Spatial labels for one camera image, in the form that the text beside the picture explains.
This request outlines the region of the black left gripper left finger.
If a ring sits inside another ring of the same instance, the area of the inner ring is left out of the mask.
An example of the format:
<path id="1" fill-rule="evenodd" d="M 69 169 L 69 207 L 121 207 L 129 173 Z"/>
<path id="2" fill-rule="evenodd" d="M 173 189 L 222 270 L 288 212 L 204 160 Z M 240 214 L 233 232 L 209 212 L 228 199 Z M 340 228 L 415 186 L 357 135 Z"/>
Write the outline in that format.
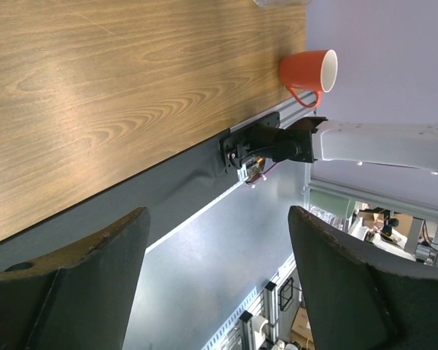
<path id="1" fill-rule="evenodd" d="M 0 349 L 121 349 L 149 233 L 138 208 L 0 271 Z"/>

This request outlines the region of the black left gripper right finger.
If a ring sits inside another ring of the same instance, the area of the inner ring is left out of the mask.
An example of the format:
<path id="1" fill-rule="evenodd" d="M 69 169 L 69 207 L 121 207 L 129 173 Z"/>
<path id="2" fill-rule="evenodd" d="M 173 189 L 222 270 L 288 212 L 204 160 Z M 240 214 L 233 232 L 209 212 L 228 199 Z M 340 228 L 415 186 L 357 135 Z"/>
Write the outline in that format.
<path id="1" fill-rule="evenodd" d="M 438 268 L 292 206 L 288 227 L 317 349 L 438 349 Z"/>

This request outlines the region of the orange mug white inside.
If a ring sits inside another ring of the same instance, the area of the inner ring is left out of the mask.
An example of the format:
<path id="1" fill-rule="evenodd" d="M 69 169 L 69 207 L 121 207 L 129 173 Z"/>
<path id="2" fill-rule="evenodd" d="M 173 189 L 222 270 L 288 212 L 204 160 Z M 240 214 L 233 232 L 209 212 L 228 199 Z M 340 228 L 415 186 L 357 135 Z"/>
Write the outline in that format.
<path id="1" fill-rule="evenodd" d="M 285 89 L 303 107 L 314 109 L 323 93 L 332 90 L 337 80 L 339 60 L 335 50 L 310 50 L 285 56 L 278 67 L 278 77 Z M 296 90 L 315 94 L 313 104 L 304 103 Z"/>

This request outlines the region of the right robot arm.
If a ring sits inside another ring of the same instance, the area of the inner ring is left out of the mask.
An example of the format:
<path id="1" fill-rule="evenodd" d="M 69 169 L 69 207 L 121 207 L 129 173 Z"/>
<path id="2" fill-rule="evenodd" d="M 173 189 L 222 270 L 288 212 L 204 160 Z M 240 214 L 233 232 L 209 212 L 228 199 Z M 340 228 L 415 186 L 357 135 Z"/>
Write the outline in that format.
<path id="1" fill-rule="evenodd" d="M 257 126 L 245 140 L 243 164 L 254 157 L 279 163 L 349 161 L 438 173 L 438 123 L 356 123 L 304 117 L 285 129 Z"/>

